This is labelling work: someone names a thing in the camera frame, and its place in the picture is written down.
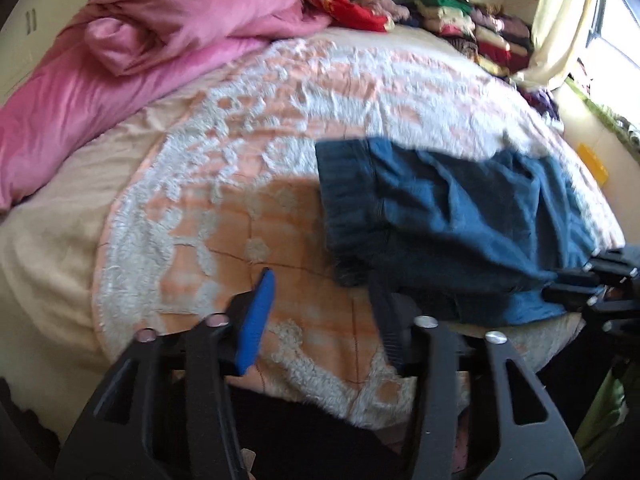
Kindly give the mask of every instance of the pink comforter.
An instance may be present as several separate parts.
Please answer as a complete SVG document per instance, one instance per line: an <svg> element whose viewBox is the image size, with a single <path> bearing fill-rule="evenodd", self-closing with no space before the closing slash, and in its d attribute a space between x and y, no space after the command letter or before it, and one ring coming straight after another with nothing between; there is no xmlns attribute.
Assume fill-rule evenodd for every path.
<svg viewBox="0 0 640 480"><path fill-rule="evenodd" d="M329 22L302 0L90 0L0 109L0 212L150 101Z"/></svg>

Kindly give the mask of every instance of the blue gripper pad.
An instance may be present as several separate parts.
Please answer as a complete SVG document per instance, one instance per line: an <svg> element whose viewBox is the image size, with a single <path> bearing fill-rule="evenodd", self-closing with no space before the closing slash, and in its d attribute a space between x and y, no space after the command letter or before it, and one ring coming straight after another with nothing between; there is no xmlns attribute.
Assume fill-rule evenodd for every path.
<svg viewBox="0 0 640 480"><path fill-rule="evenodd" d="M236 352L236 368L244 375L249 366L254 364L260 349L260 339L267 324L271 305L275 295L275 275L271 269L264 269L258 285L249 292L251 302L246 307L244 321L238 331L238 350Z"/></svg>

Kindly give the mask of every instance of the beige sheet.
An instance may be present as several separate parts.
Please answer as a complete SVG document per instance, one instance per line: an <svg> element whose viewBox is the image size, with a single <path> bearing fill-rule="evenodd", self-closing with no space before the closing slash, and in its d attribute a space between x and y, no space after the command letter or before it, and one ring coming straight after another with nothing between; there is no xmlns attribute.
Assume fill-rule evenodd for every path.
<svg viewBox="0 0 640 480"><path fill-rule="evenodd" d="M380 35L331 29L320 36L429 52L479 70L421 30L398 27ZM156 139L198 100L199 89L223 73L201 78L78 150L48 186L0 225L0 376L10 384L14 401L33 409L62 439L108 366L90 307L104 220ZM547 358L570 341L578 324L578 317L569 316L554 325Z"/></svg>

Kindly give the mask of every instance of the dark blue cloth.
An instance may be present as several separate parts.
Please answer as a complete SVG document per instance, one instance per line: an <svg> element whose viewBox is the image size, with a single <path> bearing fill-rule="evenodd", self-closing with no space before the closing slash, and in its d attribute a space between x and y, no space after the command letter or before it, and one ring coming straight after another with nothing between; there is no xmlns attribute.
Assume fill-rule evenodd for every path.
<svg viewBox="0 0 640 480"><path fill-rule="evenodd" d="M409 17L406 20L400 20L398 23L407 27L422 28L422 22L424 21L424 18L422 17L420 12L418 12L418 7L415 5L415 3L409 2L403 5L407 9L409 9Z"/></svg>
<svg viewBox="0 0 640 480"><path fill-rule="evenodd" d="M555 159L475 162L382 138L318 142L316 155L343 284L378 269L435 315L485 326L564 312L540 290L594 245Z"/></svg>

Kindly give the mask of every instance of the white curtain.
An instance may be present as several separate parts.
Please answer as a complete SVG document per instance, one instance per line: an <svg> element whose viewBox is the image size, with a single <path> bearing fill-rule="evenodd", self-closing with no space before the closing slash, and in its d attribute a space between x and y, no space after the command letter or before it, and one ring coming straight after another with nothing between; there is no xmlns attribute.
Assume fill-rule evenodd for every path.
<svg viewBox="0 0 640 480"><path fill-rule="evenodd" d="M535 52L513 79L558 88L586 46L597 1L540 0L531 31Z"/></svg>

